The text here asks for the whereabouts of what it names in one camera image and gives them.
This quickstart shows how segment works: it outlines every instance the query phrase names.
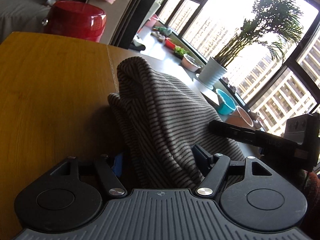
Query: red stool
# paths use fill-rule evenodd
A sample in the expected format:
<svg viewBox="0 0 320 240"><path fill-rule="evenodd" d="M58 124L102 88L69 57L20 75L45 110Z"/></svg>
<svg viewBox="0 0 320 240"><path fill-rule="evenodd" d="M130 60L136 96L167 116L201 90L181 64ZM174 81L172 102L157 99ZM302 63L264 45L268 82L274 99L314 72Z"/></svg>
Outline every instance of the red stool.
<svg viewBox="0 0 320 240"><path fill-rule="evenodd" d="M106 25L105 12L93 5L56 2L43 20L44 33L99 42Z"/></svg>

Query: black window frame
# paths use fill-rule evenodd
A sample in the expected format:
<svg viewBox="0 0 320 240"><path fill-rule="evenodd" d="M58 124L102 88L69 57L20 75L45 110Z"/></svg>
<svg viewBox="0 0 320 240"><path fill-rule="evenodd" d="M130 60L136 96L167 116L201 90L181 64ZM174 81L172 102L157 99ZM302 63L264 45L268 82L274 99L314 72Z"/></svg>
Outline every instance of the black window frame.
<svg viewBox="0 0 320 240"><path fill-rule="evenodd" d="M164 0L164 2L161 4L160 8L156 12L156 14L160 14L162 9L164 8L165 4L168 0ZM183 4L185 0L180 0L177 4L177 6L173 9L172 13L170 14L169 18L166 20L166 22L163 22L160 19L160 22L168 27L169 23L173 19L176 12L179 10L180 6ZM192 0L194 2L199 3L198 8L195 10L195 12L192 14L190 19L186 22L180 33L177 33L176 31L172 31L172 33L177 36L194 54L198 56L198 58L203 62L207 63L207 60L184 38L183 35L187 31L187 29L190 27L194 19L198 16L198 14L201 12L202 8L206 4L208 0ZM304 37L301 39L300 43L297 45L295 50L292 52L292 54L286 59L286 61L281 65L281 67L276 71L276 73L266 82L266 84L247 102L245 103L239 94L234 93L228 85L220 79L220 82L224 87L230 92L234 99L237 101L237 103L242 106L246 111L248 111L270 88L271 86L276 82L276 80L284 73L284 71L289 68L294 75L297 76L297 78L301 81L301 83L306 87L307 90L311 93L313 98L315 99L316 103L313 105L313 107L309 110L309 113L312 113L315 111L317 106L320 104L320 89L315 84L315 82L312 80L312 78L307 74L307 72L297 63L297 59L300 56L300 54L304 51L306 46L308 46L311 39L314 37L315 33L320 28L320 4L315 2L314 0L305 0L310 5L312 5L314 8L318 10L318 14L311 24L310 28L304 35Z"/></svg>

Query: window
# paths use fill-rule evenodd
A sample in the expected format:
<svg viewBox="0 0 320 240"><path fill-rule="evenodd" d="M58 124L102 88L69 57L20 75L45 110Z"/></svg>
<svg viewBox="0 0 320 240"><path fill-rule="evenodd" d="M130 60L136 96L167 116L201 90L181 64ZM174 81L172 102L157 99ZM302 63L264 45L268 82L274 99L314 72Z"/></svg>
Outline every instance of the window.
<svg viewBox="0 0 320 240"><path fill-rule="evenodd" d="M286 120L320 103L320 5L294 0L303 15L299 45L288 44L283 62L271 59L267 48L253 44L227 67L244 108L258 112L263 128L284 133ZM203 60L214 57L249 18L254 0L168 0L159 18Z"/></svg>

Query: ribbed white pot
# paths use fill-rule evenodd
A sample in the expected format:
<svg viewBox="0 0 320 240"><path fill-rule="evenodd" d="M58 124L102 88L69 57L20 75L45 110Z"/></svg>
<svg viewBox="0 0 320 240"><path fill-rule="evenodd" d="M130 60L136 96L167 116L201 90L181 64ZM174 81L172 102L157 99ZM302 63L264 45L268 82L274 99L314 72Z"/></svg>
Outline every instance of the ribbed white pot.
<svg viewBox="0 0 320 240"><path fill-rule="evenodd" d="M208 63L201 71L198 79L207 87L213 86L222 76L227 73L227 70L216 62L213 57L210 57Z"/></svg>

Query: striped fabric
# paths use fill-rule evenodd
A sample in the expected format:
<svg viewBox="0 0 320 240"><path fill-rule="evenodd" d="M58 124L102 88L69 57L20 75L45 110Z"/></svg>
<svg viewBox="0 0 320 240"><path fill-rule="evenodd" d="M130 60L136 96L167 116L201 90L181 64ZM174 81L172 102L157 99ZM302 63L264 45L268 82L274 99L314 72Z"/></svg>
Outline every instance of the striped fabric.
<svg viewBox="0 0 320 240"><path fill-rule="evenodd" d="M132 162L144 188L191 188L203 176L191 147L244 160L238 144L213 135L208 122L221 120L215 109L175 77L154 71L141 57L117 68L119 93L108 96Z"/></svg>

